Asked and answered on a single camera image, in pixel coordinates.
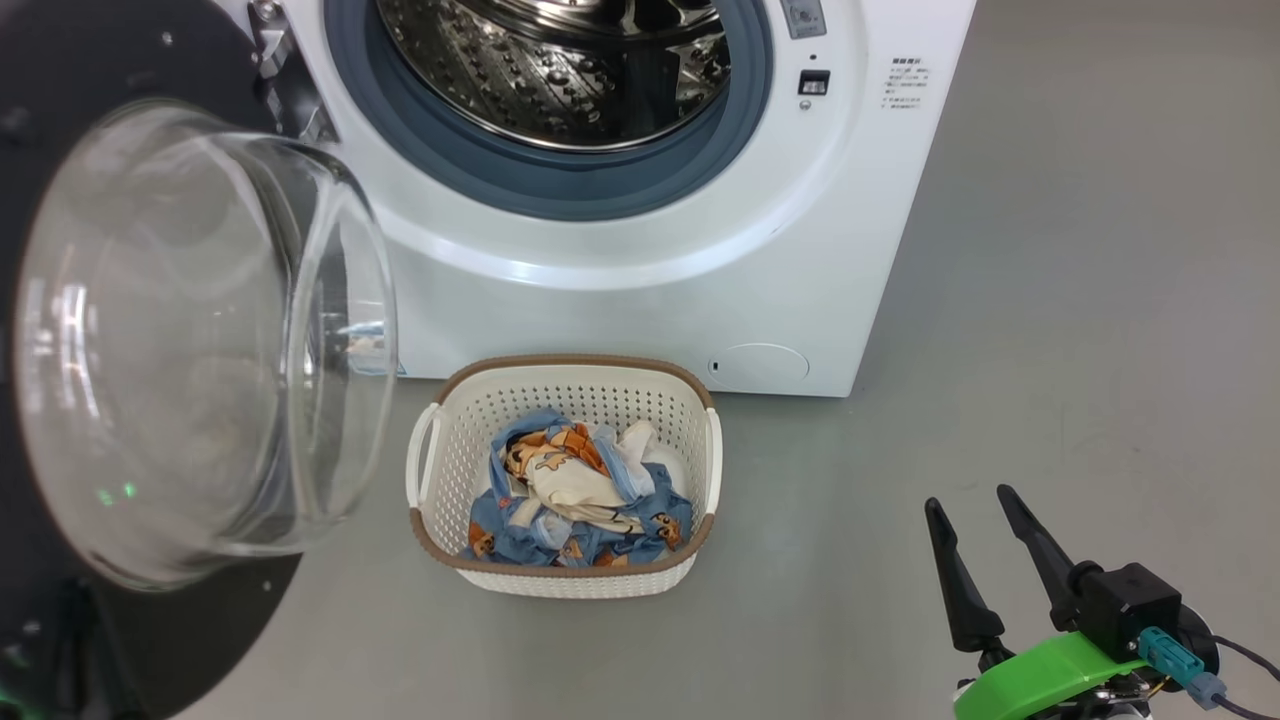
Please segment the white perforated laundry basket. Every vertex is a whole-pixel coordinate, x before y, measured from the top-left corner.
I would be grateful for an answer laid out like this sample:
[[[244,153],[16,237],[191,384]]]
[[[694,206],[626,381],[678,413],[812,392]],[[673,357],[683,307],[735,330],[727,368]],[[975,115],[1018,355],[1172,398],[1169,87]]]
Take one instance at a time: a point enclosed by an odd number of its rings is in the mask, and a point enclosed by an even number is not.
[[[675,488],[692,505],[684,547],[637,568],[530,568],[466,559],[472,501],[489,482],[492,442],[522,415],[553,407],[588,421],[649,421]],[[410,524],[424,551],[485,589],[554,600],[626,600],[675,588],[707,542],[721,500],[721,419],[710,393],[672,363],[544,354],[474,363],[416,420],[404,462]]]

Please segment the blue cartoon print garment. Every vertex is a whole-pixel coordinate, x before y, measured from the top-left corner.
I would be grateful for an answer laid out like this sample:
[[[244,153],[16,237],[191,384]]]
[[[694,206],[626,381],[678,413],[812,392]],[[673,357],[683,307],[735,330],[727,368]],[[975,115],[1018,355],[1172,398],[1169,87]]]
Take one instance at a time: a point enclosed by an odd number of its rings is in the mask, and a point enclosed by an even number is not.
[[[530,568],[623,568],[648,565],[680,551],[692,533],[692,505],[677,492],[668,466],[660,461],[655,427],[644,465],[655,479],[657,492],[637,503],[640,533],[618,534],[567,521],[509,477],[500,461],[506,443],[561,418],[576,421],[552,407],[541,407],[495,434],[488,459],[489,487],[472,502],[468,538],[461,556]]]

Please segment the metal washer door hinge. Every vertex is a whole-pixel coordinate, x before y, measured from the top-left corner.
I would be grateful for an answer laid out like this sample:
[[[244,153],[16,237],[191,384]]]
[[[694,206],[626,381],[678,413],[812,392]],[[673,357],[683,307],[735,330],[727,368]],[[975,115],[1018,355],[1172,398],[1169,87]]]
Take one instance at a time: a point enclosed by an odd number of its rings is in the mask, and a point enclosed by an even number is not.
[[[247,8],[256,45],[255,97],[274,117],[276,132],[303,143],[339,143],[284,6],[278,0],[250,0]]]

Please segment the white front-load washing machine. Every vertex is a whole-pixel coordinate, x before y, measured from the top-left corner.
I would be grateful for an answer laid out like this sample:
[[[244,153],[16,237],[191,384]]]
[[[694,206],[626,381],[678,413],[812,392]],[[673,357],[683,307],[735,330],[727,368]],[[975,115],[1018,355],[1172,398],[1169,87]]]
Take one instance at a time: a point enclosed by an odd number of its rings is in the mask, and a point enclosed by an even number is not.
[[[521,354],[708,363],[794,348],[804,380],[852,389],[977,0],[762,0],[774,42],[765,113],[739,159],[691,196],[611,222],[500,211],[393,155],[328,49],[323,0],[278,0],[387,238],[399,369],[443,379]],[[801,69],[831,70],[826,96]]]

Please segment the steel washer drum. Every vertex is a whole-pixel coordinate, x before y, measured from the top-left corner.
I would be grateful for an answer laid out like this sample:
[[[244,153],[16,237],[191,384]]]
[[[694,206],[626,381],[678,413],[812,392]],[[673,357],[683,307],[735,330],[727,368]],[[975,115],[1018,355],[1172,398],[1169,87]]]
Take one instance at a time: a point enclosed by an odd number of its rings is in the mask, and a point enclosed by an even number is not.
[[[714,0],[375,0],[402,61],[453,111],[541,149],[617,152],[730,82]]]

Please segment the round white filter cover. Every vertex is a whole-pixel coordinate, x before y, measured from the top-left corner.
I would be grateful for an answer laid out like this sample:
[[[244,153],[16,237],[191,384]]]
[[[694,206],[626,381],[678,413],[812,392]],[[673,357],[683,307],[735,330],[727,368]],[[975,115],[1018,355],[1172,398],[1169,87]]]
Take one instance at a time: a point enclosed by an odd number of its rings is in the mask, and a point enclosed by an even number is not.
[[[804,380],[810,363],[783,345],[744,343],[718,351],[708,363],[721,386],[742,392],[774,392]]]

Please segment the dark round glass washer door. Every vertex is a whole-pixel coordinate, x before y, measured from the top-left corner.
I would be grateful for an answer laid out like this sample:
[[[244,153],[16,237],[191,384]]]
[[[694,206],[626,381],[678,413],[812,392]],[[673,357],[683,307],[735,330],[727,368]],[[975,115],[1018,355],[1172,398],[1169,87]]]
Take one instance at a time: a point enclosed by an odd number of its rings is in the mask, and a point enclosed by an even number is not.
[[[214,0],[0,0],[0,720],[166,720],[357,507],[380,227]]]

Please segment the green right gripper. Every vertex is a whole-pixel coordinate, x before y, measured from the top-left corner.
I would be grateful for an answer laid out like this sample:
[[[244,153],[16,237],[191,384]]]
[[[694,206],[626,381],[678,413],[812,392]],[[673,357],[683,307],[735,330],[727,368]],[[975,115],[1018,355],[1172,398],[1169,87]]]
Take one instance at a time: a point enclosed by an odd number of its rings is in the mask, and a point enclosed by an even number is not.
[[[979,656],[978,678],[952,697],[954,720],[1149,720],[1149,700],[1164,678],[1146,665],[1116,664],[1076,629],[1069,584],[1075,564],[1009,484],[996,489],[1014,536],[1024,543],[1050,600],[1057,632],[1024,653],[1005,647],[1000,615],[987,607],[959,552],[942,503],[924,506],[934,566],[952,646]]]

